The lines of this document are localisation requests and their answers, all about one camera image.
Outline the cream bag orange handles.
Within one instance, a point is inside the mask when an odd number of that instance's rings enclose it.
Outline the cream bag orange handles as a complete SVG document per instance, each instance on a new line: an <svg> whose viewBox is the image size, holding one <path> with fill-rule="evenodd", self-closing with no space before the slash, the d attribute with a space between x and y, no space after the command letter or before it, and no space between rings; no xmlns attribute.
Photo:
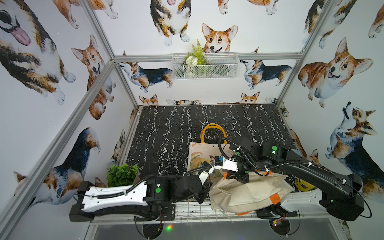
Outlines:
<svg viewBox="0 0 384 240"><path fill-rule="evenodd" d="M209 192L212 210L246 214L276 205L294 191L285 175L273 173L259 176L250 173L249 177L250 182L246 184L227 177L219 180Z"/></svg>

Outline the cream bag yellow handles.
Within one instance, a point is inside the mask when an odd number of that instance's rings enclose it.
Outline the cream bag yellow handles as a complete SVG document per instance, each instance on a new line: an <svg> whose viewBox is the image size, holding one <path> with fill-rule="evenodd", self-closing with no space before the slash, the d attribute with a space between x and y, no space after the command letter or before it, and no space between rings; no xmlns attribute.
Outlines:
<svg viewBox="0 0 384 240"><path fill-rule="evenodd" d="M189 146L189 159L187 171L191 171L203 166L204 162L211 164L212 166L215 163L215 157L221 156L221 152L219 150L217 140L213 140L213 144L208 143L208 140L205 140L205 133L209 129L219 130L219 133L222 133L219 137L227 137L224 129L215 123L208 124L200 134L200 143L191 142ZM225 154L229 157L234 155L234 152L230 150L230 144L227 141L224 141L221 144L222 149ZM223 170L214 170L212 174L210 174L212 180L220 180L225 175Z"/></svg>

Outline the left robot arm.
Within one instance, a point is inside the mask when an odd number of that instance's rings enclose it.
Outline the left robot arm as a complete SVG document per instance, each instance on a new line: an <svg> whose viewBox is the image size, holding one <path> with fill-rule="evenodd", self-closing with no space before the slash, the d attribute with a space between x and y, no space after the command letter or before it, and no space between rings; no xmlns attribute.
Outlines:
<svg viewBox="0 0 384 240"><path fill-rule="evenodd" d="M81 223L106 215L133 215L140 222L173 221L176 203L189 199L204 202L212 186L212 171L213 167L200 167L182 176L151 174L131 186L112 188L83 182L69 219Z"/></svg>

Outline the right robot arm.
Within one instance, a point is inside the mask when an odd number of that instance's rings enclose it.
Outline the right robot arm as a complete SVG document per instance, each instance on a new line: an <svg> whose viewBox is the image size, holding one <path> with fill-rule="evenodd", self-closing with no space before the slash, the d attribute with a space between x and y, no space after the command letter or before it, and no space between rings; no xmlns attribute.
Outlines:
<svg viewBox="0 0 384 240"><path fill-rule="evenodd" d="M320 205L328 214L344 221L354 221L362 216L366 203L359 190L362 180L356 174L348 176L335 173L314 164L291 149L276 142L267 141L262 145L243 139L236 143L228 138L218 139L218 147L224 160L230 157L224 152L223 144L228 143L234 152L235 170L228 171L228 177L242 184L250 181L250 174L260 176L281 172L299 178L322 191Z"/></svg>

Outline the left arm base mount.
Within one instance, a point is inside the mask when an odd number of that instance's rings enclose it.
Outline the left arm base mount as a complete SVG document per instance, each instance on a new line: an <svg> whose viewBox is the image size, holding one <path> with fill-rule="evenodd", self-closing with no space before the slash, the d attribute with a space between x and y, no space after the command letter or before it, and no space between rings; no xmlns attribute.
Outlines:
<svg viewBox="0 0 384 240"><path fill-rule="evenodd" d="M150 205L139 207L139 213L134 214L135 222L173 221L175 219L176 205Z"/></svg>

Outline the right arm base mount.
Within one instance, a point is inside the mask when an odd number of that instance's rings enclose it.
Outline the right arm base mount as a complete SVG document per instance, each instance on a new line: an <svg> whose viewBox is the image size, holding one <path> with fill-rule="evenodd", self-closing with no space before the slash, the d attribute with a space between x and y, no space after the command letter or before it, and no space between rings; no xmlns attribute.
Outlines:
<svg viewBox="0 0 384 240"><path fill-rule="evenodd" d="M278 220L286 217L297 217L297 211L289 212L281 207L267 207L256 210L257 217L263 220Z"/></svg>

